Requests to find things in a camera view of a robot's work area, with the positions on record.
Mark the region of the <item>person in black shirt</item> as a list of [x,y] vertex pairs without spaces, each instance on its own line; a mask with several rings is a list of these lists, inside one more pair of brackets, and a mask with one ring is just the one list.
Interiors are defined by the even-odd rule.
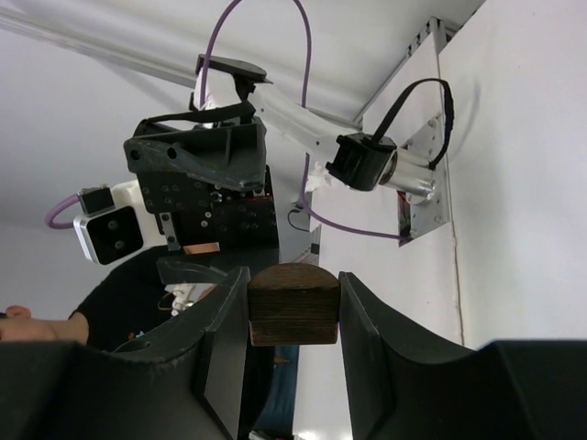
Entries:
[[[41,320],[13,305],[1,314],[4,342],[75,341],[112,352],[145,335],[172,316],[172,293],[161,282],[156,262],[166,247],[153,247],[114,268],[65,320]],[[238,436],[270,439],[293,436],[295,346],[248,346]]]

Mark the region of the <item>thin light wood plank block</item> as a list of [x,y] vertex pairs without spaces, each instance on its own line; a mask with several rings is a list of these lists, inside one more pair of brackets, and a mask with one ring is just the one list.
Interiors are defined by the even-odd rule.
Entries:
[[183,251],[186,255],[199,255],[216,253],[220,251],[220,247],[217,243],[205,243],[198,245],[184,246]]

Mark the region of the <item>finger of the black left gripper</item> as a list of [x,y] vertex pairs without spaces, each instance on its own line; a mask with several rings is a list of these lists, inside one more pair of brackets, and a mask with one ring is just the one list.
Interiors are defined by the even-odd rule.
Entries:
[[156,263],[161,282],[173,284],[218,284],[227,271],[219,268],[210,256],[171,256],[159,258]]
[[257,117],[248,124],[196,126],[180,130],[145,124],[123,148],[128,170],[177,172],[233,191],[253,191],[265,183],[266,128]]

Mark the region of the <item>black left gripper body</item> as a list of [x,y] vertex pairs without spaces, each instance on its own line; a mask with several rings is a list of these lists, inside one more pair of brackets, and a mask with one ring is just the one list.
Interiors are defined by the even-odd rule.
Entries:
[[[255,117],[233,118],[210,128],[228,122],[248,124]],[[169,126],[160,117],[145,119],[138,123],[133,136],[138,128],[151,123]],[[205,243],[217,243],[222,250],[279,246],[267,162],[265,183],[253,191],[233,191],[177,172],[134,175],[147,211],[156,217],[159,230],[166,235],[171,248]]]

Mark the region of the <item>dark wood cube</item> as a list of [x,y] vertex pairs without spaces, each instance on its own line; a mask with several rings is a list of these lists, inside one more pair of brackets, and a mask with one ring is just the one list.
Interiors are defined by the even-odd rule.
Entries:
[[261,271],[247,288],[251,344],[335,344],[340,294],[338,279],[318,266],[287,263]]

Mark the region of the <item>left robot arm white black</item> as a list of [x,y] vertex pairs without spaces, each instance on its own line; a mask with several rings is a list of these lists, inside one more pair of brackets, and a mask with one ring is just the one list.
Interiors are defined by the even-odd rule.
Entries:
[[420,129],[397,146],[386,133],[412,92],[409,84],[372,134],[328,122],[290,101],[254,64],[200,55],[189,112],[143,120],[124,144],[130,172],[180,173],[237,192],[257,190],[266,164],[266,128],[324,166],[327,176],[350,189],[396,190],[400,244],[430,233],[449,221],[448,167],[444,158],[454,127],[454,100],[448,82],[443,93],[442,138],[424,140],[434,129]]

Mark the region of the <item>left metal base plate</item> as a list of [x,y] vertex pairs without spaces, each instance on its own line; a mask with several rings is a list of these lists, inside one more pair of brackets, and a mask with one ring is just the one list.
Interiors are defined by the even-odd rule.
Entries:
[[445,117],[436,114],[401,146],[398,164],[407,171],[407,187],[398,193],[401,245],[451,221],[448,163],[444,159],[433,170],[428,168],[443,145],[444,122]]

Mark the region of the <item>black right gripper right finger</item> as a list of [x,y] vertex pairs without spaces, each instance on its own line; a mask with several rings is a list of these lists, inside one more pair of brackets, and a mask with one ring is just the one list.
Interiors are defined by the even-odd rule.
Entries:
[[340,337],[356,439],[495,439],[491,345],[433,333],[342,272]]

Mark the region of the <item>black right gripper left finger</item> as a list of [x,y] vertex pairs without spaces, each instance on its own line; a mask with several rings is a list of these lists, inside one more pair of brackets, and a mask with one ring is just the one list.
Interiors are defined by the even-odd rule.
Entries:
[[123,345],[112,422],[115,439],[235,439],[249,328],[249,270]]

